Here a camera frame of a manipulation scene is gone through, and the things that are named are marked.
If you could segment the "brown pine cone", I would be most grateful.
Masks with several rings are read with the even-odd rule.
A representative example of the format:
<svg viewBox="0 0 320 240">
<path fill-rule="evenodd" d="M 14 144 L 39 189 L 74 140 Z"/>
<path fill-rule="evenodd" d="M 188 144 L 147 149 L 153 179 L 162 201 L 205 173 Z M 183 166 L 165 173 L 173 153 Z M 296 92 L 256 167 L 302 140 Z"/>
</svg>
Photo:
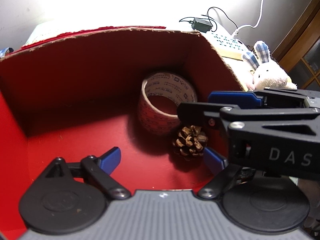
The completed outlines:
<svg viewBox="0 0 320 240">
<path fill-rule="evenodd" d="M 173 146 L 176 154 L 184 158 L 196 158 L 203 156 L 207 143 L 208 137 L 202 127 L 191 125 L 179 130 Z"/>
</svg>

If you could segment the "printed tape roll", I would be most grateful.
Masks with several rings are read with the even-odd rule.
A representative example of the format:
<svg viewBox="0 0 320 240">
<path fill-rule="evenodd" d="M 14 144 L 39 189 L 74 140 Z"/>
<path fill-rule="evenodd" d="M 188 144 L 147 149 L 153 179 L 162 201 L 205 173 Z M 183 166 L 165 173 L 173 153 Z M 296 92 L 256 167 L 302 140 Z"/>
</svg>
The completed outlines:
<svg viewBox="0 0 320 240">
<path fill-rule="evenodd" d="M 172 73 L 156 73 L 142 82 L 138 117 L 147 131 L 165 135 L 180 125 L 180 103 L 196 101 L 196 92 L 185 79 Z"/>
</svg>

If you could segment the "white plush bunny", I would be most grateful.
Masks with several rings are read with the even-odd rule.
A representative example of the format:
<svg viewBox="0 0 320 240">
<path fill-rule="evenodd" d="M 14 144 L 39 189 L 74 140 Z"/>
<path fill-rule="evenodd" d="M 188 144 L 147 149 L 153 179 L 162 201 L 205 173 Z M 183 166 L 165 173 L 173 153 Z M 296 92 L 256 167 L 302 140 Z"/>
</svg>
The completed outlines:
<svg viewBox="0 0 320 240">
<path fill-rule="evenodd" d="M 242 60 L 254 69 L 252 77 L 246 84 L 248 90 L 297 89 L 297 85 L 292 82 L 285 70 L 271 59 L 269 47 L 264 41 L 257 41 L 253 48 L 256 55 L 252 51 L 247 51 L 241 56 Z"/>
</svg>

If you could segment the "wooden cabinet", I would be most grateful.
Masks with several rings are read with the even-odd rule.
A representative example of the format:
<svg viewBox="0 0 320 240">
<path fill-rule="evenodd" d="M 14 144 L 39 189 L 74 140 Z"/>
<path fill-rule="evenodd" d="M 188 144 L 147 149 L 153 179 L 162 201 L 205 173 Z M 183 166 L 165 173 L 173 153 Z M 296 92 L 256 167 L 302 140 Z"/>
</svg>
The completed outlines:
<svg viewBox="0 0 320 240">
<path fill-rule="evenodd" d="M 319 0 L 311 0 L 272 56 L 300 89 L 319 91 Z"/>
</svg>

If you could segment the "white power strip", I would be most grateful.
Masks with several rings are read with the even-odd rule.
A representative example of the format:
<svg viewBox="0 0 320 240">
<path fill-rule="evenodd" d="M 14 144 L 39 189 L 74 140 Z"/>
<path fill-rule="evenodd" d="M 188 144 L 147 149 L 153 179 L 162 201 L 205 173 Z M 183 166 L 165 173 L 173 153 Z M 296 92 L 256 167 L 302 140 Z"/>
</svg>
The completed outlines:
<svg viewBox="0 0 320 240">
<path fill-rule="evenodd" d="M 226 30 L 208 31 L 204 36 L 221 57 L 241 60 L 241 55 L 248 52 L 247 47 L 231 38 Z"/>
</svg>

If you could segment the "red cardboard box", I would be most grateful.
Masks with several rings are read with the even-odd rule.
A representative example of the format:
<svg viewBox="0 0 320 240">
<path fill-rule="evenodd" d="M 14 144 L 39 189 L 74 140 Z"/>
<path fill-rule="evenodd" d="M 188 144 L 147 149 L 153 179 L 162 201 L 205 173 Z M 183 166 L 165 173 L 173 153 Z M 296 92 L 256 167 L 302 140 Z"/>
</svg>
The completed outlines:
<svg viewBox="0 0 320 240">
<path fill-rule="evenodd" d="M 203 161 L 173 152 L 137 118 L 144 79 L 175 73 L 200 102 L 214 90 L 242 90 L 202 35 L 117 28 L 58 37 L 1 59 L 1 233 L 25 232 L 18 202 L 56 157 L 78 162 L 121 149 L 112 176 L 130 191 L 199 189 L 212 174 Z"/>
</svg>

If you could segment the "black power adapter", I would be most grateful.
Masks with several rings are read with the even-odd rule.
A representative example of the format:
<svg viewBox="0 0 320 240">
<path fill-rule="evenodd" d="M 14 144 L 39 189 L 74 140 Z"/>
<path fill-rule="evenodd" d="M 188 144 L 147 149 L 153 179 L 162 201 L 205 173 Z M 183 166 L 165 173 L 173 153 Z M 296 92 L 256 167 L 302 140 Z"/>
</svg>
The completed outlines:
<svg viewBox="0 0 320 240">
<path fill-rule="evenodd" d="M 192 24 L 191 27 L 193 30 L 197 30 L 200 31 L 202 33 L 206 33 L 208 31 L 210 31 L 212 29 L 212 24 L 207 21 L 207 20 L 203 20 L 201 18 L 194 18 L 192 20 Z"/>
</svg>

